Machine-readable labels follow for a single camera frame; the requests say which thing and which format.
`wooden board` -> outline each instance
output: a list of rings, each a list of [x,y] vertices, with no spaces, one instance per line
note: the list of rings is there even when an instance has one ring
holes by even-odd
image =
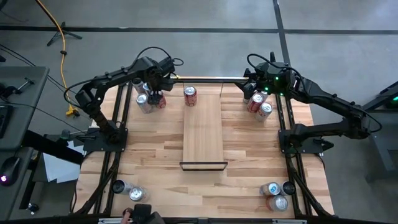
[[[184,162],[224,162],[220,95],[198,95],[184,106]],[[222,169],[224,165],[183,165],[184,169]]]
[[[195,87],[198,94],[221,93],[220,84]],[[109,90],[101,105],[109,118],[113,113],[116,90]],[[127,121],[128,146],[122,154],[118,178],[147,188],[150,194],[147,203],[164,217],[292,218],[290,197],[287,197],[290,206],[286,212],[270,212],[265,207],[264,198],[259,195],[262,184],[287,180],[285,159],[277,141],[279,120],[275,96],[267,99],[274,111],[265,123],[259,123],[253,114],[246,112],[241,91],[234,85],[223,85],[223,155],[228,167],[223,172],[184,172],[179,166],[183,158],[182,90],[183,86],[176,84],[171,92],[165,92],[166,109],[152,114],[141,113],[135,102],[137,94],[133,93]],[[292,106],[296,123],[312,124],[308,105],[292,101]],[[284,114],[289,127],[287,114]],[[103,152],[94,152],[83,163],[75,210],[84,204],[98,185],[102,162]],[[323,207],[333,213],[321,161],[304,154],[303,165],[309,189]],[[104,191],[103,201],[107,194],[108,188]],[[298,198],[304,211],[300,190]],[[133,206],[129,197],[115,195],[112,215],[120,216],[126,207]]]

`aluminum can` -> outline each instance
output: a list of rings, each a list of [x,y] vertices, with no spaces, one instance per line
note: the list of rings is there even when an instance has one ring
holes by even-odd
[[[129,195],[130,190],[133,188],[133,184],[125,182],[123,180],[116,180],[112,184],[112,191],[115,194]]]
[[[287,210],[287,199],[283,195],[268,196],[266,206],[272,212],[283,212]]]
[[[248,112],[256,113],[259,110],[263,99],[264,98],[261,96],[261,94],[254,94],[248,102]]]
[[[134,88],[136,89],[138,94],[145,93],[144,83],[142,82],[142,80],[140,78],[133,79],[132,85],[134,86]]]
[[[295,192],[296,192],[296,186],[290,181],[285,181],[280,186],[281,195],[293,195]]]
[[[265,121],[271,113],[272,106],[269,103],[262,103],[255,117],[258,121]]]
[[[140,186],[133,187],[129,196],[133,202],[145,202],[148,198],[146,189]]]
[[[159,91],[158,94],[161,96],[159,103],[156,105],[156,108],[165,108],[166,107],[166,96],[163,94],[163,91]]]
[[[148,103],[148,96],[145,93],[141,93],[137,96],[137,104],[143,113],[152,112],[152,105]]]
[[[147,94],[147,95],[150,94],[150,89],[149,89],[148,83],[144,83],[142,88],[144,89],[145,94]]]
[[[198,101],[197,89],[195,89],[195,87],[193,86],[185,87],[184,98],[185,98],[185,105],[195,106]]]
[[[277,182],[269,182],[260,187],[261,195],[278,195],[280,193],[280,186]]]
[[[261,91],[260,94],[264,98],[263,100],[266,101],[269,96],[268,93],[266,91]]]

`gray floor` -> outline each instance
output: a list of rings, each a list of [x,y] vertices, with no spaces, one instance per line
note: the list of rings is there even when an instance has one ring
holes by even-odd
[[[276,29],[272,0],[86,0],[43,1],[58,21],[70,26],[163,27],[163,28],[254,28]],[[285,29],[398,29],[398,1],[395,0],[280,0]],[[33,2],[13,0],[4,11],[26,25],[51,26]],[[17,22],[0,14],[0,24]],[[72,83],[129,65],[138,51],[149,45],[164,47],[173,57],[183,58],[181,75],[236,76],[248,67],[246,55],[268,55],[273,50],[282,60],[278,34],[232,33],[78,33],[83,40],[67,39],[65,62],[67,83]],[[59,50],[62,42],[45,44],[53,32],[0,31],[0,43],[18,51],[37,65],[50,67],[60,81]],[[292,66],[317,82],[324,90],[361,104],[397,81],[396,35],[286,35]],[[161,59],[153,51],[149,56]],[[23,65],[7,57],[0,66]],[[47,83],[39,108],[86,129],[86,118],[66,118],[67,104],[62,93]],[[315,124],[341,118],[311,105]],[[66,125],[36,112],[31,129],[57,133]],[[378,157],[368,140],[329,138],[335,147],[325,153],[326,176],[335,213],[344,218],[398,221],[398,183],[379,181],[367,184],[364,176],[376,166]],[[49,210],[38,215],[61,215]]]

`wooden ramp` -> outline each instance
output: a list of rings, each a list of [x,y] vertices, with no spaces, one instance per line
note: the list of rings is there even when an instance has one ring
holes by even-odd
[[[223,128],[219,95],[198,95],[184,108],[183,170],[223,170]]]

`wooden tabletop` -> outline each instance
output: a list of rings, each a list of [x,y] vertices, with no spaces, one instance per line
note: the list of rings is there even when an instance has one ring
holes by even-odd
[[[147,203],[152,211],[163,217],[225,217],[225,218],[293,218],[292,200],[285,212],[270,212],[259,187],[271,181],[287,180],[284,156],[277,140],[279,119],[275,96],[268,97],[274,110],[265,123],[256,121],[246,111],[243,94],[232,84],[194,84],[199,95],[220,95],[224,159],[228,166],[224,171],[182,171],[183,85],[175,84],[171,92],[165,92],[167,106],[151,114],[143,114],[136,104],[133,92],[127,121],[129,136],[122,153],[118,179],[143,186],[149,193]],[[116,98],[116,88],[106,93],[101,105],[110,118]],[[296,123],[312,125],[309,105],[292,100]],[[103,152],[92,153],[81,166],[77,184],[78,210],[98,185]],[[303,154],[303,165],[308,188],[323,205],[333,213],[325,171],[319,158]],[[108,187],[104,191],[104,209]],[[304,212],[301,190],[298,190],[300,208]],[[112,215],[121,216],[134,203],[127,195],[115,195]]]

